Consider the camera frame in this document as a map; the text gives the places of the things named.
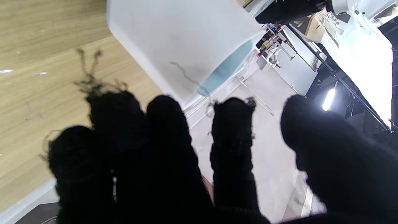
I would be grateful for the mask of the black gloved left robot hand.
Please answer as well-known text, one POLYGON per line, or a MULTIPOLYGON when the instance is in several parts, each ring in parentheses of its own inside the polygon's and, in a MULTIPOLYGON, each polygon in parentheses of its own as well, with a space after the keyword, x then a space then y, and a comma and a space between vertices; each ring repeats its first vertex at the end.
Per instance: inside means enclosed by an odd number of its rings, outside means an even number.
POLYGON ((288 24, 311 16, 328 6, 328 0, 276 0, 259 13, 259 24, 288 24))

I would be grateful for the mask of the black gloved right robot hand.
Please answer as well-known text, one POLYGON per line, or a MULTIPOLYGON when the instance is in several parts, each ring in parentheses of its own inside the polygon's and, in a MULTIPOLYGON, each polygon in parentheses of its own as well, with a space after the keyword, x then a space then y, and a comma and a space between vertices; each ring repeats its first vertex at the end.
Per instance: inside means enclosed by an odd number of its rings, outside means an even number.
MULTIPOLYGON (((90 93, 92 128, 72 126, 49 142, 58 224, 268 224, 252 172, 254 100, 215 103, 205 187, 186 117, 173 98, 144 113, 128 91, 90 93)), ((280 120, 297 169, 326 206, 291 224, 396 224, 397 151, 358 132, 302 95, 280 120)))

